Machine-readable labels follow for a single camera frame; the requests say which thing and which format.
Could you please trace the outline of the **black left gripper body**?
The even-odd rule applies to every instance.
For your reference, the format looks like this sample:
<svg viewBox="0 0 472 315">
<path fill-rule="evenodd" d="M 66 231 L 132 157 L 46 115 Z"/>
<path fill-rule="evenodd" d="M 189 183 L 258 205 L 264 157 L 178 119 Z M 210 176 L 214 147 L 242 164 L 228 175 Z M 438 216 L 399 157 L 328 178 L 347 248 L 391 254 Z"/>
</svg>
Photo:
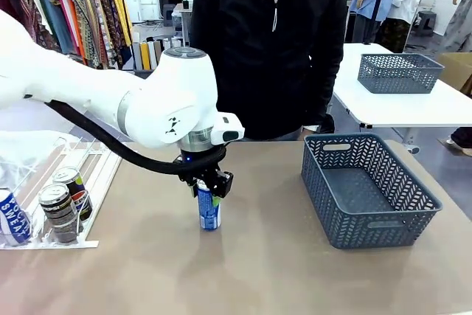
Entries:
<svg viewBox="0 0 472 315">
<path fill-rule="evenodd" d="M 181 181 L 193 183 L 196 179 L 203 179 L 205 175 L 220 170 L 219 163 L 226 157 L 224 150 L 206 150 L 190 153 L 184 150 L 176 157 L 176 164 L 187 165 L 178 174 Z"/>
</svg>

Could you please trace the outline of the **blue slim drink can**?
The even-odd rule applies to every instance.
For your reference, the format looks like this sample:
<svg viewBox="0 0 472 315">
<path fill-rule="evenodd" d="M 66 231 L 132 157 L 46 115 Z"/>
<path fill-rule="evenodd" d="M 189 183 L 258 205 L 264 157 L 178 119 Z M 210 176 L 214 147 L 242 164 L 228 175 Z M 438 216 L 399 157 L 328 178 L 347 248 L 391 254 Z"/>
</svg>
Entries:
<svg viewBox="0 0 472 315">
<path fill-rule="evenodd" d="M 221 199 L 214 196 L 202 180 L 197 182 L 200 227 L 206 231 L 216 230 L 221 225 Z"/>
</svg>

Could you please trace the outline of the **black grey textured Pepsi can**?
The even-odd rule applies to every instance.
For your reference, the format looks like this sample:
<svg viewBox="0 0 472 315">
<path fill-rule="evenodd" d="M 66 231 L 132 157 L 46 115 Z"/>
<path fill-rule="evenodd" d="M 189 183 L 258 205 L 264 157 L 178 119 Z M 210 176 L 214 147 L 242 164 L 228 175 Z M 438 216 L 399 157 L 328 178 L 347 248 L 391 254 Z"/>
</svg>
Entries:
<svg viewBox="0 0 472 315">
<path fill-rule="evenodd" d="M 38 202 L 52 225 L 59 243 L 74 243 L 79 234 L 80 220 L 69 188 L 62 183 L 52 183 L 38 193 Z"/>
</svg>

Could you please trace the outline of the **grey plastic basket with handles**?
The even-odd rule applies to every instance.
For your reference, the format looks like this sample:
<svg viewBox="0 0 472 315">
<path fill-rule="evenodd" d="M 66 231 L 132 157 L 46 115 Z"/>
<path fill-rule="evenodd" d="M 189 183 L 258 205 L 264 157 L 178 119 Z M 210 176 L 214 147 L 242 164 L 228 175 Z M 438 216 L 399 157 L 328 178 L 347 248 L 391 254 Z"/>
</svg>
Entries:
<svg viewBox="0 0 472 315">
<path fill-rule="evenodd" d="M 379 136 L 304 138 L 302 180 L 331 246 L 411 246 L 443 208 Z"/>
</svg>

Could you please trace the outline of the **blue Pocari Sweat can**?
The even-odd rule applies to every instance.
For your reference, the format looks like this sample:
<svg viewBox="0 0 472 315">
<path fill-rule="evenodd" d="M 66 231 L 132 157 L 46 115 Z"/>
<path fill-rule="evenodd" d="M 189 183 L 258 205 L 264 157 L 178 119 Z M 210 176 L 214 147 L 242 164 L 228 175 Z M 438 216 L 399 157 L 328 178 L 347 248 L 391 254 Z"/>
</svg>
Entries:
<svg viewBox="0 0 472 315">
<path fill-rule="evenodd" d="M 0 188 L 0 235 L 8 246 L 22 246 L 31 238 L 29 217 L 7 188 Z"/>
</svg>

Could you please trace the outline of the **white clear can dispenser rack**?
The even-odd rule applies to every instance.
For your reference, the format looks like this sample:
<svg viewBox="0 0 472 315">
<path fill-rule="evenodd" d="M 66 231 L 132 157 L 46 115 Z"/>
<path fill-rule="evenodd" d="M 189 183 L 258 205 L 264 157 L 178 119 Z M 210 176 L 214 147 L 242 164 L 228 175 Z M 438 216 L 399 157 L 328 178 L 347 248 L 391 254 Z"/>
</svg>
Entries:
<svg viewBox="0 0 472 315">
<path fill-rule="evenodd" d="M 14 246 L 6 235 L 0 233 L 0 250 L 98 247 L 99 242 L 89 240 L 88 236 L 120 162 L 121 158 L 101 142 L 84 142 L 63 137 L 58 138 L 39 156 L 28 157 L 25 161 L 2 161 L 0 167 L 3 168 L 4 175 L 0 187 L 9 187 L 21 209 L 25 211 L 30 220 L 31 237 L 25 244 Z M 92 204 L 90 218 L 83 222 L 83 230 L 70 243 L 57 240 L 38 200 L 40 190 L 51 184 L 53 174 L 63 167 L 75 167 L 79 170 Z"/>
</svg>

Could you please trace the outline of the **row of coloured sample boards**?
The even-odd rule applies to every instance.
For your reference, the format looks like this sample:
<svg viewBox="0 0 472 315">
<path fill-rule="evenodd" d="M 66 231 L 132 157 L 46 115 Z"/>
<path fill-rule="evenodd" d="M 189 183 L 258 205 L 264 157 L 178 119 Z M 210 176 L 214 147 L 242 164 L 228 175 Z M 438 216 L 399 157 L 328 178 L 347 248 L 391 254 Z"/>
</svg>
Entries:
<svg viewBox="0 0 472 315">
<path fill-rule="evenodd" d="M 184 42 L 180 37 L 149 37 L 144 41 L 134 41 L 133 49 L 133 69 L 138 72 L 152 72 L 159 65 L 162 53 L 166 49 L 183 46 Z"/>
</svg>

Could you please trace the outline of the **white translucent plastic sheet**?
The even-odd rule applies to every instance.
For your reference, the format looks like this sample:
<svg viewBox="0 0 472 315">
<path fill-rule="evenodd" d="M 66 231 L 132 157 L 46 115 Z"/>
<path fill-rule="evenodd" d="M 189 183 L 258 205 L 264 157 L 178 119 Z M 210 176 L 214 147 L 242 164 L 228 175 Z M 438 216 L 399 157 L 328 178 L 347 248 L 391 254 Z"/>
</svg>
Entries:
<svg viewBox="0 0 472 315">
<path fill-rule="evenodd" d="M 21 189 L 54 149 L 79 141 L 58 131 L 0 131 L 0 188 Z"/>
</svg>

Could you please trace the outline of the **rack of colourful hanging garments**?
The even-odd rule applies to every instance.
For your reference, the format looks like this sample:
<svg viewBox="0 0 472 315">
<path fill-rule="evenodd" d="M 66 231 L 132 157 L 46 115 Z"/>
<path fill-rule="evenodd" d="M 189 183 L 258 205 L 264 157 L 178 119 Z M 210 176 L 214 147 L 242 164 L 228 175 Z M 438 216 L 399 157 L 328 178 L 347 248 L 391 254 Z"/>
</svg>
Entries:
<svg viewBox="0 0 472 315">
<path fill-rule="evenodd" d="M 39 46 L 95 69 L 121 69 L 131 59 L 124 0 L 0 0 L 0 29 L 9 20 Z"/>
</svg>

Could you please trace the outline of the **white side table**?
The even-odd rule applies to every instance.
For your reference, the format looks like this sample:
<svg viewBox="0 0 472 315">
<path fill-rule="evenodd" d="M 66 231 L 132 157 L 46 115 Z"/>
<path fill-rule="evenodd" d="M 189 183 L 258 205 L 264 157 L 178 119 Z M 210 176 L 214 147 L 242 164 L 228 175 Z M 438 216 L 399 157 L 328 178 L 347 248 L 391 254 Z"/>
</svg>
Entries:
<svg viewBox="0 0 472 315">
<path fill-rule="evenodd" d="M 414 143 L 419 128 L 472 127 L 472 99 L 437 81 L 429 94 L 373 94 L 358 82 L 364 53 L 387 54 L 378 44 L 345 44 L 333 97 L 359 124 L 405 128 L 403 142 Z"/>
</svg>

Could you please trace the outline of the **grey plastic lattice basket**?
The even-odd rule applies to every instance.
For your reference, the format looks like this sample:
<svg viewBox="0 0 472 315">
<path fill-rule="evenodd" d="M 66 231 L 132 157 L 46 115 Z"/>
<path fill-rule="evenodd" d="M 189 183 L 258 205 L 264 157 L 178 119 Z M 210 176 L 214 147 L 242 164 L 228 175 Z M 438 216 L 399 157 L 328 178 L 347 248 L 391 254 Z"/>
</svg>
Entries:
<svg viewBox="0 0 472 315">
<path fill-rule="evenodd" d="M 363 54 L 358 82 L 373 94 L 429 94 L 443 69 L 421 54 Z"/>
</svg>

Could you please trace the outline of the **black garment stand pole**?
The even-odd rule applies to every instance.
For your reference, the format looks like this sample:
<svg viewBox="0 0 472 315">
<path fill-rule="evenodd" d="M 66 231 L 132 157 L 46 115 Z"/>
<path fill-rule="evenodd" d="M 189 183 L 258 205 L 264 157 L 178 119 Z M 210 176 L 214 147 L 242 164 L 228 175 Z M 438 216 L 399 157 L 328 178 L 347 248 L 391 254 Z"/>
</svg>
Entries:
<svg viewBox="0 0 472 315">
<path fill-rule="evenodd" d="M 367 31 L 364 36 L 363 44 L 369 45 L 371 43 L 372 32 L 373 32 L 374 25 L 377 21 L 377 15 L 378 15 L 378 10 L 379 10 L 380 5 L 381 5 L 381 0 L 375 0 L 375 6 L 372 11 L 372 17 L 369 20 L 369 24 L 368 24 Z"/>
</svg>

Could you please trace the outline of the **shoe of seated person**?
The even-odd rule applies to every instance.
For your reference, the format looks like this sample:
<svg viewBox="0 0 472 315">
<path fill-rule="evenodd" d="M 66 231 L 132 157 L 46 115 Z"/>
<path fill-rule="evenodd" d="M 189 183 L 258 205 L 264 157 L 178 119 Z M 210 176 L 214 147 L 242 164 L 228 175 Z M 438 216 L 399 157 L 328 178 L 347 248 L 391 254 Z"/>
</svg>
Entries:
<svg viewBox="0 0 472 315">
<path fill-rule="evenodd" d="M 460 127 L 453 132 L 446 142 L 466 156 L 472 157 L 472 127 Z"/>
</svg>

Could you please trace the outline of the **brown cardboard box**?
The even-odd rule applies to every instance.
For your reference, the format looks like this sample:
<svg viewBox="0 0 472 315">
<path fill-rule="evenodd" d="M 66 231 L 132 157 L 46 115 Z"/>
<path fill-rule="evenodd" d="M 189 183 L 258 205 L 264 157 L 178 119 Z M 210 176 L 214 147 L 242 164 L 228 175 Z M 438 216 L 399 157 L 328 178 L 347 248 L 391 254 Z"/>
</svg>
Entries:
<svg viewBox="0 0 472 315">
<path fill-rule="evenodd" d="M 442 53 L 437 62 L 444 66 L 441 81 L 472 97 L 472 52 Z"/>
</svg>

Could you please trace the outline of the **mannequin in grey dress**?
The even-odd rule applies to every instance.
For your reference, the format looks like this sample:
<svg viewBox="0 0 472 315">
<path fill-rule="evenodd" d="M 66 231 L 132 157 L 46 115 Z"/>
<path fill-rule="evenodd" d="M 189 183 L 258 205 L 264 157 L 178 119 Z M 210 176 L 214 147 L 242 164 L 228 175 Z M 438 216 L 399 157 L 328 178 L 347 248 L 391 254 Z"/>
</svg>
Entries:
<svg viewBox="0 0 472 315">
<path fill-rule="evenodd" d="M 453 0 L 457 8 L 446 27 L 443 52 L 472 52 L 472 0 Z"/>
</svg>

